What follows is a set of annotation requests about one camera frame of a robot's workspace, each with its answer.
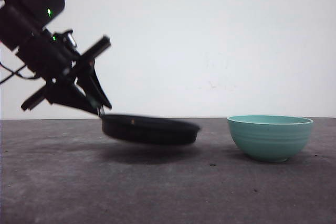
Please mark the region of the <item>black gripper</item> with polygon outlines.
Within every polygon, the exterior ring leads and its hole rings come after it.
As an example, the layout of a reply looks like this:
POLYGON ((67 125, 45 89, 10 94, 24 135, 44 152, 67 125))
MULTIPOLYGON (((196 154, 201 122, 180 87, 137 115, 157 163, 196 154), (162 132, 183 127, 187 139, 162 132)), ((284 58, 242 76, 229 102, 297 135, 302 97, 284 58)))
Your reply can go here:
POLYGON ((17 56, 28 69, 45 80, 45 85, 23 102, 23 110, 32 110, 43 100, 98 115, 103 106, 112 105, 105 95, 95 71, 95 58, 111 42, 103 36, 83 54, 69 49, 62 34, 45 30, 22 44, 17 56))

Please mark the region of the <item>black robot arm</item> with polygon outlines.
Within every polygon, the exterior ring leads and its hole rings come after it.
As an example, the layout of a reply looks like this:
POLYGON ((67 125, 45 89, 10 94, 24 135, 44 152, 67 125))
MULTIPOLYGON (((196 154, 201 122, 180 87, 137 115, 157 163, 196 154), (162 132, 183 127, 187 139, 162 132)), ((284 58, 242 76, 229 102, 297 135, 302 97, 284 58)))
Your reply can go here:
POLYGON ((47 24, 65 7, 65 0, 3 0, 1 42, 45 81, 22 104, 31 110, 42 101, 102 115, 111 103, 95 72, 95 59, 111 45, 103 36, 84 53, 77 51, 72 30, 51 33, 47 24))

